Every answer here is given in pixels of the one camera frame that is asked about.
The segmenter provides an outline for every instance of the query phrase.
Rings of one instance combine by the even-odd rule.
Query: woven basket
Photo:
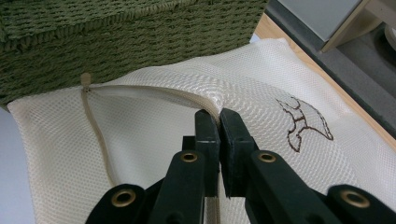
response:
[[[0,105],[246,45],[267,0],[0,0]]]

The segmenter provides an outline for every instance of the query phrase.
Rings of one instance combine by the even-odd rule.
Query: white fabric bag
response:
[[[114,185],[147,188],[163,178],[201,108],[216,118],[222,108],[238,112],[259,147],[279,153],[309,187],[354,185],[396,209],[395,151],[282,39],[8,108],[26,150],[37,223],[83,223]],[[243,199],[223,190],[219,197],[221,223],[248,223]]]

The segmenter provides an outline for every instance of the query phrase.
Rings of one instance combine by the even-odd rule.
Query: black clamp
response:
[[[144,190],[119,185],[93,208],[87,223],[203,223],[205,197],[218,196],[219,161],[228,197],[245,197],[251,223],[396,223],[396,214],[370,193],[333,186],[324,196],[295,174],[278,154],[259,150],[236,112],[223,109],[220,131],[204,110],[195,114],[195,136],[166,177]]]

